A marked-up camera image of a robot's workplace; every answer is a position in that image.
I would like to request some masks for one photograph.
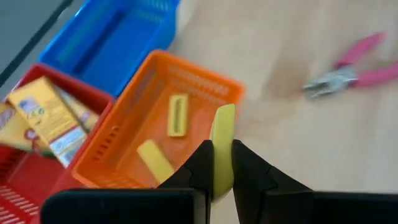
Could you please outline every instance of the pink pliers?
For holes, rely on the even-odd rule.
[[[348,87],[375,85],[397,78],[398,62],[382,70],[368,71],[361,74],[357,74],[354,69],[354,64],[362,55],[379,45],[384,37],[385,33],[380,32],[357,41],[354,47],[337,62],[337,70],[326,73],[304,85],[304,90],[309,93],[309,97],[316,98],[339,92]]]

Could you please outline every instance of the yellow sponge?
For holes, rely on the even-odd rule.
[[[174,174],[172,165],[153,140],[146,140],[137,152],[160,184]]]
[[[167,135],[182,137],[187,133],[188,123],[188,95],[172,95],[169,102],[169,121]]]
[[[235,129],[235,105],[224,105],[217,109],[211,127],[210,140],[214,146],[213,199],[228,193],[234,184],[232,170],[232,141]]]

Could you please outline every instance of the wooden table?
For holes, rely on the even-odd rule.
[[[387,40],[358,70],[398,60],[397,1],[201,0],[172,52],[246,85],[236,138],[286,174],[317,190],[398,192],[398,80],[318,101],[301,91],[380,30]],[[211,219],[238,223],[232,193]]]

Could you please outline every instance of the yellow box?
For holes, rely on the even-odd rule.
[[[172,95],[169,101],[169,120],[167,135],[182,137],[187,133],[188,126],[188,95]]]
[[[79,119],[81,125],[90,132],[98,121],[98,115],[92,110],[88,109],[83,103],[78,101],[69,93],[63,91],[61,88],[54,86],[57,93],[61,96],[65,104],[70,108],[73,114]]]
[[[52,156],[50,148],[40,140],[26,120],[11,105],[0,103],[0,143]]]
[[[39,78],[11,92],[9,101],[62,165],[68,166],[86,132],[51,83]]]

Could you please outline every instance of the pink handle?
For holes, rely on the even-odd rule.
[[[375,85],[398,78],[398,62],[389,68],[377,71],[364,72],[353,83],[353,87]]]
[[[384,32],[378,32],[363,40],[357,41],[341,60],[337,62],[337,68],[355,64],[368,50],[375,48],[385,37]]]

